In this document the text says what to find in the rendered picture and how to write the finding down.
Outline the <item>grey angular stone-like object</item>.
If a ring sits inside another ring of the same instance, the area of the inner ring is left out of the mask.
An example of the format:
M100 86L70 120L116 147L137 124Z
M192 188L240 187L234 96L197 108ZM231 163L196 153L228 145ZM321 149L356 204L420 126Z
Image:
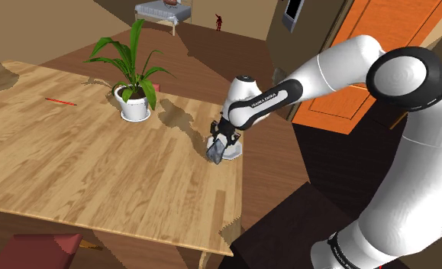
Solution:
M216 138L214 140L213 137L210 137L208 139L206 157L211 162L215 164L220 164L224 155L224 151L225 145L219 138Z

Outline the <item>white plate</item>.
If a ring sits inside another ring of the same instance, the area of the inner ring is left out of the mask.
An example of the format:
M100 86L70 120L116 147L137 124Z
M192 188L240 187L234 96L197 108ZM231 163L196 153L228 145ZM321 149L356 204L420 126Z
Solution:
M208 137L206 148L209 149L213 145L213 137ZM224 160L233 160L240 155L242 155L243 149L242 149L242 143L240 142L240 139L234 144L224 151L223 153L223 159Z

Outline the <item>green plant in white pot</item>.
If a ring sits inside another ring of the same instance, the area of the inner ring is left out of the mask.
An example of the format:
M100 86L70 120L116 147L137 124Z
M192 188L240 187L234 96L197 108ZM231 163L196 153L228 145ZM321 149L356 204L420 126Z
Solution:
M111 37L101 37L89 59L85 61L86 63L110 63L123 73L127 82L120 81L114 84L111 88L111 94L121 106L121 117L128 122L142 122L150 116L150 111L156 108L156 90L149 77L156 72L169 73L168 70L159 66L152 66L147 69L153 53L161 53L160 50L152 50L141 73L137 72L137 48L144 22L144 19L140 19L132 24L130 45L114 41ZM111 44L117 50L120 58L109 59L96 56L108 44Z

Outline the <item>bed with white cover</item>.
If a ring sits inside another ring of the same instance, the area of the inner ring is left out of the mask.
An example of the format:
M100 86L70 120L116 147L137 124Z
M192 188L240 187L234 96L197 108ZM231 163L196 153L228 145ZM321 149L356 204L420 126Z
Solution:
M194 0L154 0L135 5L134 18L169 26L175 36L180 22L192 23L193 5Z

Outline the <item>wooden table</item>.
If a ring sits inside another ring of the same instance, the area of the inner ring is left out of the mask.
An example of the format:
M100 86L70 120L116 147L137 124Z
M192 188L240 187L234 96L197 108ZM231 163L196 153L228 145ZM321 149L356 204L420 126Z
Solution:
M79 74L0 63L0 212L199 250L203 259L230 255L243 161L205 156L220 106L160 93L149 118L132 123L109 92Z

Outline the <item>red pen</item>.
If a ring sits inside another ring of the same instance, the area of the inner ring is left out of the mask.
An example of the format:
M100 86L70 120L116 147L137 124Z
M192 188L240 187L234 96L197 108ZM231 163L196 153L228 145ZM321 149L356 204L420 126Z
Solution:
M77 106L77 104L73 103L73 102L67 102L67 101L63 101L63 100L59 100L59 99L51 99L51 98L45 98L45 99L48 101L51 101L51 102L57 102L57 103L65 104L65 105Z

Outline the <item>orange door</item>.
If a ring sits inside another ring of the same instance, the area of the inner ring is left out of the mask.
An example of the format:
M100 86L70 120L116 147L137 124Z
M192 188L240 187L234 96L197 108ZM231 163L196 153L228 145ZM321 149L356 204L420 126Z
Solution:
M442 0L354 0L333 44L359 34L374 37L386 51L429 46L442 37ZM348 135L374 102L356 84L301 103L292 122Z

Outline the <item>grey framed wall screen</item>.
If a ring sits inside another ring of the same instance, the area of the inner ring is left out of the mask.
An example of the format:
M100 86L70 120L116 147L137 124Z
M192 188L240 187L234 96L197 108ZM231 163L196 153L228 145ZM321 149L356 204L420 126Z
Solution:
M304 3L305 0L288 0L286 9L282 15L282 24L290 33L294 31Z

